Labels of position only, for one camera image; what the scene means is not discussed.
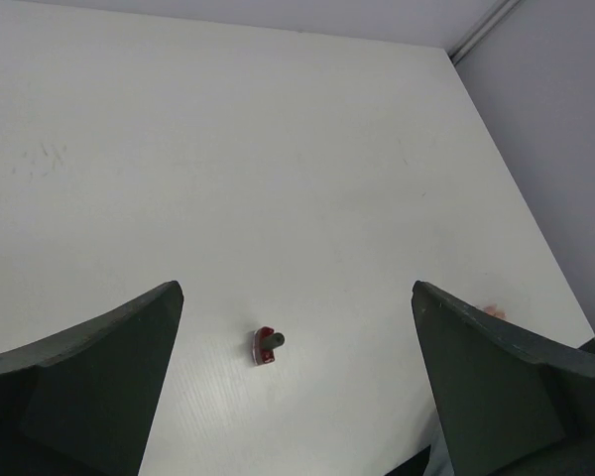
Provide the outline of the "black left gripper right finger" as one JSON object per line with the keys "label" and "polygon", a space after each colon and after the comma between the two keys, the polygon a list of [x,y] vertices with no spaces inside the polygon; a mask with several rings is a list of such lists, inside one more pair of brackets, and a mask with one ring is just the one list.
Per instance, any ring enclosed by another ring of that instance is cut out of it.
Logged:
{"label": "black left gripper right finger", "polygon": [[595,354],[417,282],[412,309],[457,475],[595,475]]}

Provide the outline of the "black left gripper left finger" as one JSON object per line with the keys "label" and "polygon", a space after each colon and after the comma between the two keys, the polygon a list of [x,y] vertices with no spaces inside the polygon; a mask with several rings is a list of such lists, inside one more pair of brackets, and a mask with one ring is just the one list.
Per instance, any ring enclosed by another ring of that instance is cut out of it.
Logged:
{"label": "black left gripper left finger", "polygon": [[178,282],[0,354],[0,475],[138,474],[182,314]]}

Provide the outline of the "red nail polish bottle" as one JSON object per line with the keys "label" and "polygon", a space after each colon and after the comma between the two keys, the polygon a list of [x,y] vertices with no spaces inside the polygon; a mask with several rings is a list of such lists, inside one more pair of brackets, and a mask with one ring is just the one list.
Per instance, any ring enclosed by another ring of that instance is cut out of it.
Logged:
{"label": "red nail polish bottle", "polygon": [[285,344],[286,338],[274,328],[260,327],[253,336],[252,357],[256,366],[267,365],[275,361],[275,351]]}

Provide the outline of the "mannequin hand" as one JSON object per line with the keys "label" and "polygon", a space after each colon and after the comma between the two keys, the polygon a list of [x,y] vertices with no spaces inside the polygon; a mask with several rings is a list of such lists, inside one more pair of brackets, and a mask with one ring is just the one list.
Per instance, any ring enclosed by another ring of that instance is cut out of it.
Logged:
{"label": "mannequin hand", "polygon": [[482,310],[494,317],[497,317],[499,319],[502,320],[506,320],[507,319],[507,314],[505,313],[505,311],[501,308],[499,308],[496,304],[489,304],[489,305],[485,305],[482,307]]}

